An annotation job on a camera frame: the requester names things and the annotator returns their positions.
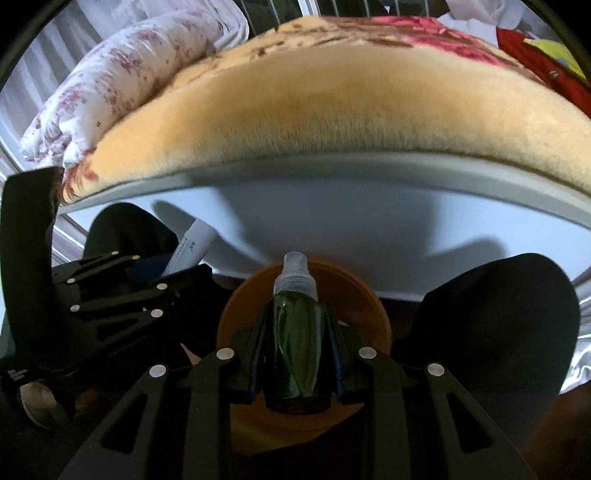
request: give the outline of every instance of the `folded blanket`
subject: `folded blanket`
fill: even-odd
[[[191,10],[141,21],[98,44],[33,119],[21,140],[23,156],[40,167],[71,167],[177,71],[246,41],[240,9],[232,0],[216,3],[195,0]]]
[[[305,17],[177,74],[115,125],[63,202],[289,154],[434,151],[591,192],[591,122],[502,51],[429,18]]]

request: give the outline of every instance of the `terracotta pot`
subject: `terracotta pot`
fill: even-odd
[[[253,325],[271,300],[273,283],[281,263],[248,278],[234,292],[220,318],[218,348],[228,346],[232,335]],[[390,353],[392,332],[388,315],[376,294],[360,278],[343,268],[316,259],[308,261],[316,279],[319,302],[330,301],[337,318],[356,328],[368,346]],[[253,405],[232,405],[232,446],[246,455],[308,442],[358,411],[361,405],[344,406],[333,398],[332,406],[314,415],[277,413],[265,407],[260,395]]]

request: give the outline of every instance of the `yellow fleece blanket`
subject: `yellow fleece blanket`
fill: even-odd
[[[69,170],[62,202],[183,170],[360,150],[483,157],[591,193],[591,121],[502,51],[430,18],[304,17],[180,72]]]

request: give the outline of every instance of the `white cloth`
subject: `white cloth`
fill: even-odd
[[[575,291],[581,309],[581,326],[560,393],[566,393],[591,380],[591,279],[578,284]]]
[[[438,20],[448,28],[459,30],[494,45],[499,46],[499,41],[496,37],[496,26],[484,23],[476,18],[469,20],[457,20],[453,18],[452,14],[445,14],[438,18]]]
[[[447,0],[447,6],[456,20],[470,20],[513,30],[517,28],[525,4],[521,0]]]
[[[450,12],[439,17],[446,27],[499,46],[496,28],[520,30],[534,38],[560,41],[546,22],[521,0],[446,0]]]

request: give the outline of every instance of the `spray bottle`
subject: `spray bottle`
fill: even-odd
[[[288,253],[265,318],[263,391],[268,408],[303,414],[330,407],[325,330],[308,260],[299,252]]]

